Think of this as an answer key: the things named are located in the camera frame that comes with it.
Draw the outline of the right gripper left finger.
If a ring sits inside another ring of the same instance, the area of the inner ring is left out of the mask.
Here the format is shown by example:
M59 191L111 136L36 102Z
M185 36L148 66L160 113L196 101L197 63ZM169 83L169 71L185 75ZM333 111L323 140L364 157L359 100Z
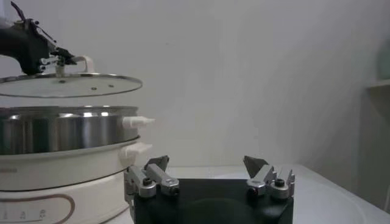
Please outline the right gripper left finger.
M157 189L163 195L175 197L180 194L179 180L169 176L165 171L169 163L169 156L150 159L143 168L130 166L124 172L125 198L139 196L152 198Z

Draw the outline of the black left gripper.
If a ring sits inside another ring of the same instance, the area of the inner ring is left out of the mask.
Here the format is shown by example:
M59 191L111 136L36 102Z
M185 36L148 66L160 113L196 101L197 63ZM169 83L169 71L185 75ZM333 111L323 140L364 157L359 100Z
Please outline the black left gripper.
M17 60L27 75L51 68L56 72L64 72L65 64L76 64L74 55L59 47L57 41L34 19L26 19L1 29L1 55Z

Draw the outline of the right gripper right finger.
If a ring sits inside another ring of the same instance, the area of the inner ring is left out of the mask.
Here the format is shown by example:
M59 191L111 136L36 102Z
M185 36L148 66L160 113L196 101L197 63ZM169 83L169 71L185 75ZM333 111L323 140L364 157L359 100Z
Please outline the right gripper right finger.
M294 196L295 175L292 169L274 166L264 159L244 156L243 163L250 178L246 181L247 192L253 198L270 195L276 200L286 200Z

